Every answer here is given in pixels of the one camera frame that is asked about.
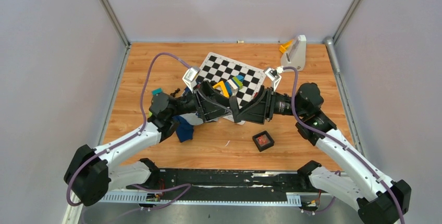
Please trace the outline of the black square display box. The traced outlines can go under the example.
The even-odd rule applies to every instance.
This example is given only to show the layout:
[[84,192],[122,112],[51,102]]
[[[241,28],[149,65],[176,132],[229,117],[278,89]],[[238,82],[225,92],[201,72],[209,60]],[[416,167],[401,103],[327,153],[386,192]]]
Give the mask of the black square display box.
[[232,95],[229,98],[229,106],[230,106],[230,110],[231,110],[231,117],[233,119],[234,123],[240,123],[241,120],[239,120],[237,114],[239,113],[239,106],[238,106],[238,102],[237,102],[237,97],[235,95]]

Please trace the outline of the red leaf brooch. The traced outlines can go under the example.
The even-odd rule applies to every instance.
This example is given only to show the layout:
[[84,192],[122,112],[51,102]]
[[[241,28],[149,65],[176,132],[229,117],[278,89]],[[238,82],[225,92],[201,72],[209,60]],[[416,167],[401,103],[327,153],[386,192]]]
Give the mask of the red leaf brooch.
[[271,140],[267,136],[260,136],[257,138],[257,143],[259,144],[259,147],[267,147],[272,144]]

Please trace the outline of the blue t-shirt garment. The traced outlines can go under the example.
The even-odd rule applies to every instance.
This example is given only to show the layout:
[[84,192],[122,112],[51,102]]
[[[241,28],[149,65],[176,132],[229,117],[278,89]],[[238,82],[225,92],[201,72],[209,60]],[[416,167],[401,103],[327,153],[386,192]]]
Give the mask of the blue t-shirt garment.
[[180,143],[192,140],[195,126],[204,124],[198,112],[173,116],[173,120],[179,123],[176,135]]

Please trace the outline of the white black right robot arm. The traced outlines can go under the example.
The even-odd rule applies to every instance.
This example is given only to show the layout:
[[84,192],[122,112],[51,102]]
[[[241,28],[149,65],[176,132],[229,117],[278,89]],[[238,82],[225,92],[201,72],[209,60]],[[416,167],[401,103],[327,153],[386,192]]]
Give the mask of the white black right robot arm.
[[263,123],[273,114],[294,115],[299,134],[346,173],[346,177],[340,177],[310,161],[298,170],[300,189],[326,191],[357,211],[363,223],[404,223],[410,186],[404,180],[394,181],[362,156],[321,111],[323,102],[315,83],[302,84],[292,96],[261,88],[242,108],[235,97],[229,99],[235,121]]

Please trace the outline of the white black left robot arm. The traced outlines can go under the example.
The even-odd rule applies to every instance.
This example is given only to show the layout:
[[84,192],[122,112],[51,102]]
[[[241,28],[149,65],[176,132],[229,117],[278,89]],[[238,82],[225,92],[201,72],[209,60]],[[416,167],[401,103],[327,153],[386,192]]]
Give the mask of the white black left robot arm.
[[154,189],[159,174],[149,159],[123,165],[139,151],[169,138],[179,126],[176,116],[197,113],[204,122],[231,115],[238,108],[234,96],[226,97],[204,81],[180,97],[164,92],[153,95],[150,116],[143,112],[142,124],[118,139],[96,147],[79,147],[67,168],[67,202],[71,206],[91,206],[108,191],[132,184]]

